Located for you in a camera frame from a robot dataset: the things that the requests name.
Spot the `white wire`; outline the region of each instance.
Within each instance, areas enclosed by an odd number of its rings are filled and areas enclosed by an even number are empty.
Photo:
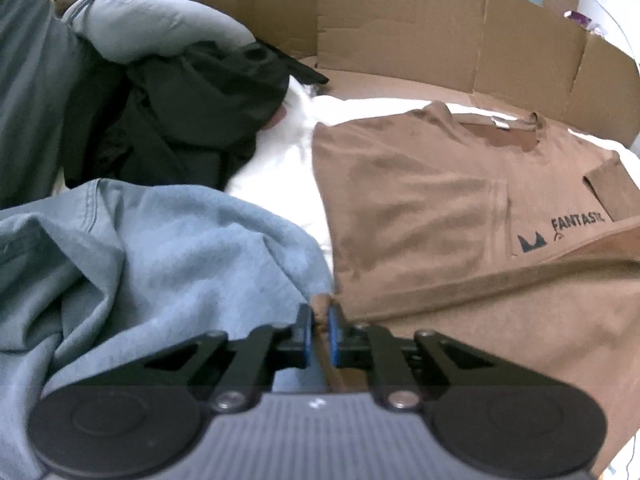
[[[629,38],[626,36],[625,30],[622,28],[622,26],[618,23],[618,20],[616,20],[613,17],[613,15],[607,10],[607,7],[605,7],[600,0],[595,0],[595,1],[600,7],[602,7],[602,10],[604,10],[609,15],[609,17],[613,20],[616,26],[620,29],[620,32],[622,32],[622,35],[625,37],[626,44],[628,44],[629,50],[631,51],[631,57],[634,59],[634,62],[636,63],[636,69],[638,70],[638,75],[640,76],[640,62],[638,62],[638,58],[636,57],[634,48],[632,47],[631,42],[629,41]]]

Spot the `light blue fabric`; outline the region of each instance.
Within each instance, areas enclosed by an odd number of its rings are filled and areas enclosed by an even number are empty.
[[[331,289],[312,237],[207,187],[92,181],[1,211],[0,478],[43,472],[26,438],[41,394],[209,330],[293,322]],[[286,372],[280,390],[322,385]]]
[[[255,41],[244,25],[191,0],[79,0],[63,16],[108,61],[170,57],[190,44],[215,41],[233,50]]]
[[[96,59],[52,0],[0,0],[0,208],[50,194],[66,100]]]

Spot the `white cloth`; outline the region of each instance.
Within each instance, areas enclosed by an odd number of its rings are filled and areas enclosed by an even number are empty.
[[[261,206],[302,227],[316,239],[333,270],[329,227],[313,172],[311,145],[317,123],[335,126],[357,119],[403,114],[424,108],[430,101],[409,99],[350,99],[309,97],[293,78],[285,98],[287,117],[270,130],[258,133],[255,155],[228,183],[226,192]],[[453,114],[478,114],[505,120],[516,117],[448,104]],[[601,148],[615,150],[629,175],[640,187],[640,159],[614,140],[571,132]]]

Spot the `clothing tag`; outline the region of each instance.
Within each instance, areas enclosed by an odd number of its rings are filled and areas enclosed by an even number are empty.
[[[494,122],[497,128],[500,128],[501,130],[511,130],[509,123],[505,123],[504,121],[501,121],[496,117],[492,117],[491,120]]]

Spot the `silver screw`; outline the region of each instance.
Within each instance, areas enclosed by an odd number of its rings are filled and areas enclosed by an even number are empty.
[[[220,410],[234,410],[239,408],[246,402],[246,397],[240,392],[225,392],[223,394],[219,394],[216,399],[216,406]]]
[[[410,410],[420,404],[420,396],[414,392],[400,390],[389,394],[386,398],[389,404],[398,410]]]

